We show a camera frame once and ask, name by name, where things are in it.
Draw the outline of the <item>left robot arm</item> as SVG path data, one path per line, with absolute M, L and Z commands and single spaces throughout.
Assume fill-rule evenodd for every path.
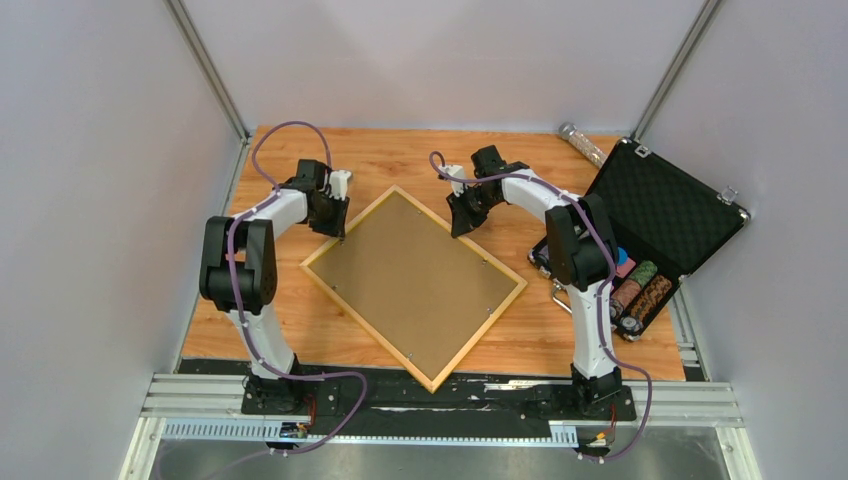
M 257 205 L 206 222 L 199 291 L 239 331 L 251 362 L 246 381 L 250 407 L 290 414 L 305 403 L 307 377 L 299 371 L 273 305 L 278 285 L 276 241 L 298 224 L 343 238 L 352 179 L 349 170 L 302 159 L 295 175 L 274 182 Z

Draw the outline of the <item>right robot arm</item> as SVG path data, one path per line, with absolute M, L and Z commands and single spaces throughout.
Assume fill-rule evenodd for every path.
M 611 410 L 623 388 L 623 365 L 609 340 L 618 246 L 602 199 L 558 188 L 522 162 L 507 163 L 493 145 L 473 154 L 473 177 L 437 151 L 430 153 L 429 162 L 451 185 L 446 201 L 452 237 L 480 227 L 502 203 L 518 206 L 544 223 L 548 270 L 555 290 L 568 296 L 575 335 L 568 399 L 584 417 Z

